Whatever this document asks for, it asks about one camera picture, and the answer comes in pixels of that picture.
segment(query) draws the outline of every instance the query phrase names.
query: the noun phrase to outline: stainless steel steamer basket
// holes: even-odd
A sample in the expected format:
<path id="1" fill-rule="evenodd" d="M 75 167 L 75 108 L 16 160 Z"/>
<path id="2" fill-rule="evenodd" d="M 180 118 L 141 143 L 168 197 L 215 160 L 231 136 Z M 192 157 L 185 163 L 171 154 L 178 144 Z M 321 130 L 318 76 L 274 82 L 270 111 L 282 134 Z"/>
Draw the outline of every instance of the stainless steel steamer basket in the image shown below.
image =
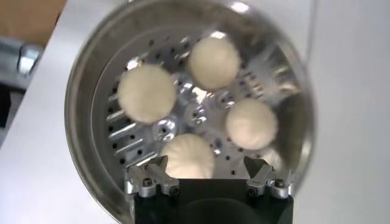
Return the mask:
<path id="1" fill-rule="evenodd" d="M 201 38 L 230 39 L 242 65 L 234 83 L 215 93 L 191 79 L 187 58 Z M 177 102 L 169 116 L 137 124 L 117 102 L 122 75 L 143 63 L 172 73 Z M 272 144 L 259 150 L 235 146 L 224 130 L 237 101 L 268 103 L 278 117 Z M 68 81 L 65 125 L 70 152 L 84 184 L 117 221 L 131 223 L 123 170 L 157 156 L 180 133 L 207 139 L 215 178 L 247 178 L 244 155 L 292 169 L 297 190 L 311 153 L 314 114 L 310 82 L 286 38 L 250 5 L 218 0 L 142 0 L 106 18 L 81 50 Z"/>

